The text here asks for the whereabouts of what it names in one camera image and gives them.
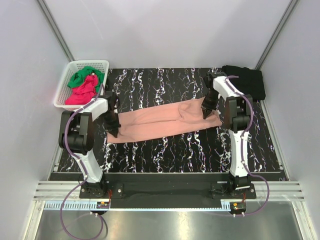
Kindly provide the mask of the pink printed t-shirt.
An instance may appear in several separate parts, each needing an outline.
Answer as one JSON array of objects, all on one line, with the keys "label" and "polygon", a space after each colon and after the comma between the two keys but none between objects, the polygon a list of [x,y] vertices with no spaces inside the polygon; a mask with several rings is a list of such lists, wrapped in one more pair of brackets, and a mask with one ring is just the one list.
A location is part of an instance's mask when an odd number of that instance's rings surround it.
[{"label": "pink printed t-shirt", "polygon": [[222,121],[216,111],[203,118],[203,100],[202,97],[120,113],[118,135],[108,133],[107,142],[134,143],[220,127]]}]

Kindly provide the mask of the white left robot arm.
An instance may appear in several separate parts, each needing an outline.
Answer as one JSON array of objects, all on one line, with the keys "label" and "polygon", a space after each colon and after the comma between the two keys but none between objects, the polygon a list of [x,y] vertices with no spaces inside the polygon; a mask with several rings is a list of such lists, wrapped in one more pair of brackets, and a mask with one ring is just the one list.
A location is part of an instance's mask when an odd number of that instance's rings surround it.
[{"label": "white left robot arm", "polygon": [[95,142],[94,121],[103,117],[107,133],[117,138],[121,128],[117,108],[119,97],[115,92],[93,98],[76,110],[61,114],[58,144],[77,162],[83,175],[81,194],[103,198],[111,195],[103,170],[93,152]]}]

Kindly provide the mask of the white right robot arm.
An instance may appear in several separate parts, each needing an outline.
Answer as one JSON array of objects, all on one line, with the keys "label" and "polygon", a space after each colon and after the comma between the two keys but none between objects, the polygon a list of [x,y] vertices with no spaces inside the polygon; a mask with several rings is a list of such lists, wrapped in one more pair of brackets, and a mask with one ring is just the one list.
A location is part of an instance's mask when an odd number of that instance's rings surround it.
[{"label": "white right robot arm", "polygon": [[251,178],[248,167],[248,137],[253,123],[252,97],[238,90],[230,81],[236,76],[224,73],[207,73],[203,78],[208,89],[201,104],[202,115],[207,119],[216,109],[219,98],[225,101],[224,124],[231,142],[231,166],[226,186],[218,194],[242,198],[250,189]]}]

